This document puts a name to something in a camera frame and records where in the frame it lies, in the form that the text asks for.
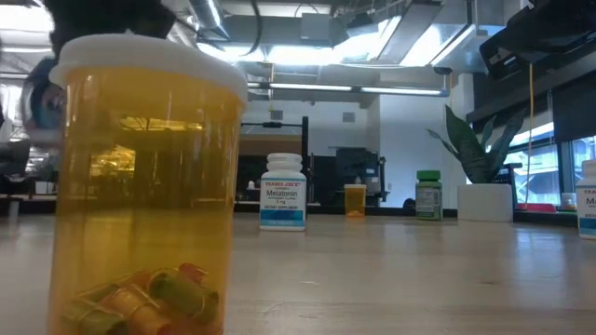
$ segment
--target white bottle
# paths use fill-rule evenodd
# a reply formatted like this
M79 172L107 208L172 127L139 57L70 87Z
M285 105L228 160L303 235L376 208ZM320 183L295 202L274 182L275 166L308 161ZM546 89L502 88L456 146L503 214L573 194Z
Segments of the white bottle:
M270 154L261 177L262 230L302 232L306 228L306 177L298 154Z
M577 226L579 236L596 239L596 160L581 165L584 179L577 182Z

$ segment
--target white bottle cap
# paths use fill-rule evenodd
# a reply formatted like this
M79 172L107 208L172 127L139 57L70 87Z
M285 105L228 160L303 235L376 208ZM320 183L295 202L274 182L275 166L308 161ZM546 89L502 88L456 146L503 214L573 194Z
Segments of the white bottle cap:
M596 159L583 161L581 164L581 172L586 176L596 176Z
M302 163L302 157L299 154L275 153L267 156L269 162L293 162Z
M267 163L267 169L269 171L287 169L300 172L302 170L302 164L293 162L271 162Z
M246 78L234 66L192 47L128 33L96 34L68 42L49 79L66 87L66 76L74 69L119 66L192 76L226 87L242 101L247 100Z

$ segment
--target green supplement bottle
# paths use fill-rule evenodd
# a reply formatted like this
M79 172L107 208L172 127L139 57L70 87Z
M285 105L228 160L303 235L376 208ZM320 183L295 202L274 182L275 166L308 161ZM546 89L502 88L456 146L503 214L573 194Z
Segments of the green supplement bottle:
M440 171L422 170L416 174L416 218L440 221L443 218L443 194Z

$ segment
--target cable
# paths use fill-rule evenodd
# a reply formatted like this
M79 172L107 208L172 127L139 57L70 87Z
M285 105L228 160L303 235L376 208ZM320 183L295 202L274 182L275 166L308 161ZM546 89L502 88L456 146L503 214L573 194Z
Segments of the cable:
M530 195L530 158L532 157L532 129L534 128L534 65L530 64L530 137L528 138L528 164L525 175L525 208Z
M311 4L311 3L300 3L300 5L298 5L298 7L296 8L296 11L294 12L294 17L295 17L295 18L296 18L296 17L298 17L298 10L300 10L300 8L301 8L303 5L308 5L309 7L311 7L311 8L313 8L313 9L315 9L315 11L317 12L317 14L320 14L320 13L318 12L318 9L317 9L316 7L314 7L314 6L313 6L313 4Z
M254 11L254 17L257 20L257 36L254 38L254 43L249 52L242 56L248 56L259 48L261 45L261 37L263 36L263 17L261 17L261 11L259 10L259 4L257 0L251 0L252 10Z

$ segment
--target white wall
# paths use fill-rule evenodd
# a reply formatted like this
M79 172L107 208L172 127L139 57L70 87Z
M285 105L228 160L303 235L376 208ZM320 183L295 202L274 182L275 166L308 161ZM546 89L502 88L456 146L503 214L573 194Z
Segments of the white wall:
M367 111L366 149L381 151L381 99L377 97Z
M441 169L443 152L426 128L439 130L444 99L381 96L381 155L386 158L384 207L400 208L415 198L416 171Z
M269 101L251 101L244 122L270 120ZM335 155L341 147L367 147L367 110L355 102L274 101L273 107L283 111L283 123L301 124L308 116L308 150L315 155ZM343 123L344 112L355 112L355 123Z
M453 109L464 117L473 109L471 75L460 76L453 90ZM407 198L415 198L416 172L437 169L443 184L443 206L457 208L457 186L466 183L459 162L439 141L431 138L430 128L447 139L445 103L450 99L430 97L380 97L380 152L386 162L386 186L390 195L384 207L402 207Z

